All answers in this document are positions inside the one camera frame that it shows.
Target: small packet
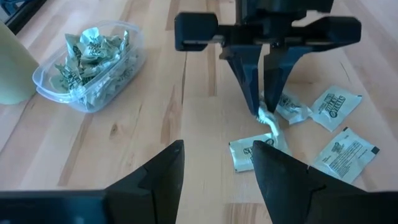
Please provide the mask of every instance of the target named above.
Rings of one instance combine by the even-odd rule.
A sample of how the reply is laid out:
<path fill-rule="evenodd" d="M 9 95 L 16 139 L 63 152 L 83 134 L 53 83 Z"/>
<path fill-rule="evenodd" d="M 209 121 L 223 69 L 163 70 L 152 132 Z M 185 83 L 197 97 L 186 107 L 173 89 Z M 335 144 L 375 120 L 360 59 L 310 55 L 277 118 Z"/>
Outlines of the small packet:
<path fill-rule="evenodd" d="M 333 132 L 359 105 L 361 95 L 354 95 L 338 86 L 331 86 L 311 107 L 312 119 Z"/>
<path fill-rule="evenodd" d="M 287 147 L 284 135 L 281 134 L 278 137 L 278 139 L 275 139 L 271 133 L 266 133 L 230 142 L 229 149 L 231 150 L 235 171 L 253 170 L 252 148 L 254 141 L 263 141 L 291 156 L 292 153 Z"/>
<path fill-rule="evenodd" d="M 312 115 L 311 109 L 307 105 L 299 102 L 299 99 L 286 89 L 283 90 L 280 96 L 276 111 L 278 111 L 290 125 L 305 121 Z"/>
<path fill-rule="evenodd" d="M 322 150 L 313 166 L 350 184 L 379 151 L 350 128 L 345 128 Z"/>

